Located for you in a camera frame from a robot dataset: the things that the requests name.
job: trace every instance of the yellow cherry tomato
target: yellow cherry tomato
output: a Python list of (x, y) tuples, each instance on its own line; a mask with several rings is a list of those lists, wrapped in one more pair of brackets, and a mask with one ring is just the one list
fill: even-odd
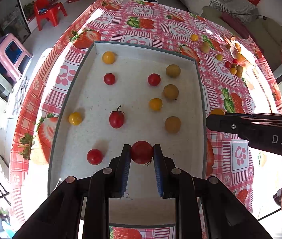
[(163, 106), (163, 103), (162, 103), (162, 100), (159, 99), (159, 98), (154, 98), (154, 99), (151, 99), (149, 102), (148, 102), (148, 105), (150, 106), (150, 108), (154, 111), (159, 111), (162, 106)]
[(213, 109), (213, 110), (211, 110), (210, 114), (212, 114), (212, 115), (225, 115), (225, 112), (222, 109)]
[(191, 41), (198, 41), (199, 40), (199, 36), (196, 34), (192, 34), (191, 35)]
[(222, 56), (221, 54), (217, 54), (217, 55), (216, 55), (216, 59), (217, 59), (218, 61), (222, 61), (222, 60), (223, 60), (223, 56)]
[(231, 74), (236, 74), (237, 70), (236, 70), (236, 68), (232, 67), (232, 68), (230, 68), (230, 72), (231, 72)]
[(69, 123), (74, 125), (74, 126), (78, 126), (81, 122), (82, 122), (82, 117), (81, 114), (79, 112), (73, 112), (70, 114), (69, 116)]
[(115, 54), (111, 51), (107, 51), (102, 56), (102, 61), (106, 64), (112, 64), (115, 61)]
[(241, 77), (242, 77), (242, 72), (237, 71), (235, 75), (236, 75), (238, 78), (241, 78)]

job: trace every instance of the strawberry print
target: strawberry print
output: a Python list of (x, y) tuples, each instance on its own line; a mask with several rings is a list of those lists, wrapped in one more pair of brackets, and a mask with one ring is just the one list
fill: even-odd
[(145, 18), (138, 20), (138, 17), (130, 17), (130, 19), (127, 21), (127, 25), (133, 28), (154, 28), (152, 25), (153, 23), (153, 20)]
[(58, 117), (53, 113), (48, 113), (41, 117), (37, 124), (38, 135), (34, 137), (35, 144), (31, 149), (30, 159), (37, 165), (48, 164), (50, 159), (54, 131), (56, 129)]
[(202, 39), (203, 39), (203, 42), (206, 41), (209, 43), (210, 47), (218, 52), (223, 52), (223, 49), (220, 48), (220, 44), (212, 39), (212, 38), (208, 38), (206, 35), (202, 35)]
[(81, 33), (73, 30), (70, 37), (70, 42), (80, 49), (89, 48), (96, 40), (101, 40), (101, 34), (94, 29), (84, 29)]
[(215, 161), (214, 152), (212, 148), (211, 141), (206, 139), (206, 174), (205, 176), (210, 176), (213, 173), (213, 164)]
[(193, 18), (196, 18), (196, 19), (198, 19), (198, 20), (200, 20), (200, 21), (205, 21), (205, 19), (204, 18), (202, 18), (201, 16), (199, 16), (199, 15), (195, 15), (195, 14), (193, 14), (193, 13), (190, 13), (190, 15), (193, 17)]
[(258, 48), (258, 46), (254, 47), (254, 56), (256, 59), (261, 59), (263, 57), (263, 54), (260, 51), (260, 49)]
[(276, 84), (273, 85), (273, 93), (274, 100), (279, 101), (282, 98), (282, 94), (279, 90), (279, 86)]
[(110, 239), (142, 239), (142, 235), (134, 228), (110, 227)]
[(151, 2), (144, 2), (144, 1), (136, 1), (136, 3), (142, 4), (142, 5), (149, 5), (149, 6), (153, 6), (153, 5), (154, 5), (154, 3), (151, 3)]
[(193, 48), (189, 47), (186, 44), (183, 44), (179, 47), (179, 50), (182, 55), (194, 58), (197, 64), (200, 65), (200, 58)]
[(247, 190), (241, 190), (236, 197), (239, 201), (241, 201), (242, 204), (245, 203), (245, 199), (247, 198)]
[(111, 2), (107, 3), (104, 0), (102, 1), (102, 6), (109, 11), (118, 11), (121, 9), (120, 5)]
[(242, 109), (242, 99), (239, 97), (236, 93), (231, 93), (231, 98), (234, 104), (234, 110), (236, 113), (245, 113), (244, 110)]
[(169, 15), (165, 15), (166, 18), (168, 18), (169, 20), (173, 20), (173, 21), (176, 21), (176, 22), (185, 22), (185, 20), (182, 18), (181, 15), (178, 15), (178, 14), (175, 14), (175, 13), (172, 13), (172, 14), (169, 14)]
[(236, 93), (231, 93), (231, 96), (228, 93), (228, 89), (223, 88), (222, 93), (224, 95), (224, 107), (229, 113), (242, 113), (245, 114), (242, 108), (242, 98), (239, 97)]

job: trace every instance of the black cable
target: black cable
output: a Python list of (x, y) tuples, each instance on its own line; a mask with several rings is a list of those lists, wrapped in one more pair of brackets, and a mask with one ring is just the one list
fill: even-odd
[(268, 215), (266, 215), (266, 216), (261, 217), (260, 219), (258, 219), (258, 221), (261, 221), (261, 220), (264, 219), (265, 217), (269, 217), (270, 215), (273, 215), (273, 214), (275, 214), (276, 212), (279, 212), (280, 210), (281, 210), (281, 208), (279, 208), (278, 210), (275, 210), (274, 212), (272, 212), (272, 213), (270, 213), (270, 214), (268, 214)]

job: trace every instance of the paw print pattern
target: paw print pattern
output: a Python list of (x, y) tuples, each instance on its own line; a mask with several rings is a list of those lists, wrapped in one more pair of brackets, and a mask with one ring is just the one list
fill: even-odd
[(241, 148), (241, 146), (238, 146), (234, 156), (237, 158), (236, 163), (238, 166), (244, 164), (244, 160), (246, 159), (246, 149)]
[(97, 18), (97, 20), (98, 20), (99, 22), (107, 22), (107, 21), (109, 21), (109, 18), (108, 18), (107, 16), (104, 16), (104, 15), (102, 14), (99, 18)]
[(218, 62), (217, 65), (220, 68), (220, 71), (222, 73), (224, 73), (224, 74), (228, 74), (229, 73), (228, 69), (221, 62)]
[(20, 183), (20, 176), (19, 175), (13, 175), (12, 176), (12, 182), (18, 185)]
[(209, 79), (209, 78), (205, 78), (204, 79), (204, 82), (208, 85), (211, 85), (212, 84), (212, 81)]
[(175, 32), (178, 33), (178, 34), (182, 34), (182, 35), (186, 35), (186, 34), (187, 34), (187, 32), (186, 32), (184, 29), (182, 29), (182, 28), (175, 27), (175, 28), (173, 28), (173, 29), (174, 29)]
[(145, 45), (146, 42), (144, 40), (138, 40), (136, 38), (132, 38), (132, 39), (129, 39), (127, 41), (127, 43), (132, 43), (132, 44), (141, 44), (141, 45)]
[(270, 68), (269, 68), (269, 66), (265, 66), (264, 71), (265, 71), (267, 74), (270, 74)]
[(231, 177), (229, 175), (225, 175), (224, 179), (223, 179), (223, 183), (226, 185), (228, 184), (228, 182), (230, 181)]
[(38, 80), (38, 78), (37, 79), (35, 79), (35, 81), (33, 82), (33, 89), (35, 90), (35, 91), (38, 91), (38, 89), (39, 89), (39, 87), (40, 87), (40, 83), (39, 83), (39, 80)]
[(73, 69), (69, 70), (69, 67), (67, 65), (61, 66), (60, 73), (56, 79), (56, 83), (57, 84), (61, 83), (62, 85), (67, 86), (69, 84), (69, 81), (71, 82), (73, 80), (75, 73), (76, 71)]

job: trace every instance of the pink checkered tablecloth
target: pink checkered tablecloth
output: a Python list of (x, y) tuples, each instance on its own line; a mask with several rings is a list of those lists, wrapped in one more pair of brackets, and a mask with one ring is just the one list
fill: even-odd
[[(78, 40), (71, 43), (76, 35)], [(199, 41), (190, 39), (199, 35)], [(54, 45), (45, 59), (27, 92), (17, 121), (10, 156), (10, 185), (12, 209), (10, 218), (15, 228), (25, 222), (22, 207), (21, 187), (28, 173), (27, 158), (32, 139), (37, 132), (37, 124), (45, 118), (60, 114), (65, 95), (76, 73), (91, 38), (143, 44), (156, 48), (178, 51), (184, 55), (199, 57), (198, 66), (201, 77), (206, 115), (215, 108), (230, 112), (252, 113), (258, 105), (252, 99), (253, 91), (260, 84), (273, 96), (269, 100), (273, 112), (282, 113), (282, 98), (275, 78), (266, 60), (258, 51), (254, 41), (236, 38), (244, 47), (255, 54), (256, 76), (243, 80), (232, 75), (224, 67), (225, 61), (232, 61), (230, 51), (225, 48), (224, 36), (231, 37), (225, 28), (197, 17), (188, 12), (161, 4), (136, 2), (132, 0), (97, 0), (87, 8), (68, 28)], [(211, 43), (208, 54), (200, 51), (202, 41)], [(221, 53), (223, 60), (216, 55)], [(207, 168), (208, 175), (215, 175), (252, 211), (253, 162), (247, 141), (236, 135), (207, 131), (208, 150), (214, 154), (214, 163)], [(171, 238), (173, 228), (159, 230), (143, 229), (143, 238)]]

